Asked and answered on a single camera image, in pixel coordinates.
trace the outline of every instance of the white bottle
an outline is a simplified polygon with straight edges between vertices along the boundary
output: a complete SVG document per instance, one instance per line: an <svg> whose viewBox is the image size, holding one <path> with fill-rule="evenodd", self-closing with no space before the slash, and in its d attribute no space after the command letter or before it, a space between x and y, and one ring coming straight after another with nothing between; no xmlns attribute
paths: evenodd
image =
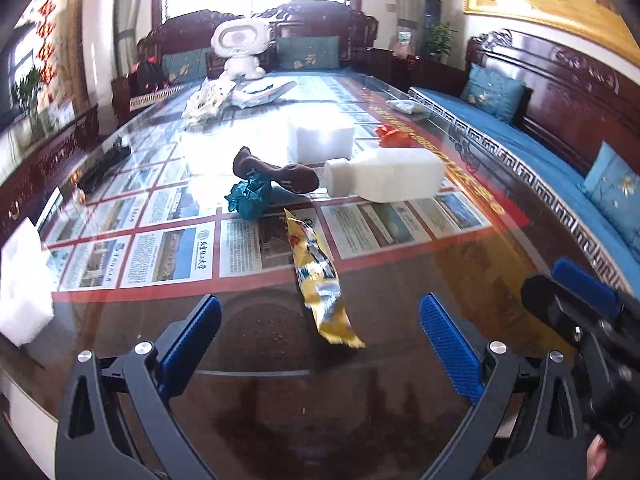
<svg viewBox="0 0 640 480"><path fill-rule="evenodd" d="M356 194L372 202L401 202L436 195L444 170L444 163L424 148L376 148L351 160L328 160L322 180L329 196Z"/></svg>

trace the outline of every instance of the blue gripper pad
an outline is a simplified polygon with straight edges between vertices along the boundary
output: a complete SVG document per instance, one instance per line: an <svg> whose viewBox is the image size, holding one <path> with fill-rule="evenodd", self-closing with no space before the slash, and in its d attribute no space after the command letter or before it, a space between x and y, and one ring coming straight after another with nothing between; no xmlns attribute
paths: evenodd
<svg viewBox="0 0 640 480"><path fill-rule="evenodd" d="M620 314L618 297L607 285L600 283L567 258L561 258L551 269L551 277L582 298L600 316L616 319Z"/></svg>
<svg viewBox="0 0 640 480"><path fill-rule="evenodd" d="M191 318L156 370L164 400L180 396L222 323L222 305L211 296Z"/></svg>
<svg viewBox="0 0 640 480"><path fill-rule="evenodd" d="M420 325L457 393L476 405L484 392L480 359L433 294L420 302Z"/></svg>

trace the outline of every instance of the yellow snack wrapper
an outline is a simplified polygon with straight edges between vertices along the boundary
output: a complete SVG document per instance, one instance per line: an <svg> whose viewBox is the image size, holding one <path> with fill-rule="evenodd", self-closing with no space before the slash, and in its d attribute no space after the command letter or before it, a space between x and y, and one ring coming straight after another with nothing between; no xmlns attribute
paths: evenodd
<svg viewBox="0 0 640 480"><path fill-rule="evenodd" d="M328 251L316 232L286 209L289 243L300 291L307 308L314 313L318 333L331 344L344 343L364 348L356 336L340 294L340 282Z"/></svg>

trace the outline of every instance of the glass tabletop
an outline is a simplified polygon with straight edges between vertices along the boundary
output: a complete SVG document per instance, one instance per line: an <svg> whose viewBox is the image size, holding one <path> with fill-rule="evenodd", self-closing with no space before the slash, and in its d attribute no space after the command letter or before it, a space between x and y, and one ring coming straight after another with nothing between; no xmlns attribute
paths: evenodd
<svg viewBox="0 0 640 480"><path fill-rule="evenodd" d="M276 102L228 108L197 126L181 118L197 86L140 114L116 138L131 156L79 199L74 181L41 229L56 291L54 320L18 351L0 341L10 375L52 415L83 349L124 354L153 340L212 292L223 324L185 393L172 400L182 430L220 479L419 478L469 408L420 328L421 298L436 293L487 339L541 356L569 347L522 307L519 290L560 256L587 263L535 193L434 112L386 104L403 92L357 73L278 73L255 91L295 80ZM353 153L378 146L391 124L415 149L446 164L425 200L369 203L274 190L255 222L228 211L239 181L232 161L247 146L265 162L290 160L289 123L349 121ZM283 206L330 248L347 313L365 349L329 345L304 309ZM134 416L124 406L127 420ZM132 427L134 438L140 433ZM141 444L150 464L152 451Z"/></svg>

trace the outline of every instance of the white robot toy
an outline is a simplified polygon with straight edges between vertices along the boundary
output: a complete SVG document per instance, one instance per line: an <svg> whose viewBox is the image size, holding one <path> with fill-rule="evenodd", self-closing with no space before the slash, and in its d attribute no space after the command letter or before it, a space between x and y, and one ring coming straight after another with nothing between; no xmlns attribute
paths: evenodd
<svg viewBox="0 0 640 480"><path fill-rule="evenodd" d="M220 79L235 80L264 77L264 69L255 54L269 46L269 22L261 18L241 18L220 23L211 38L211 46L220 57L228 57Z"/></svg>

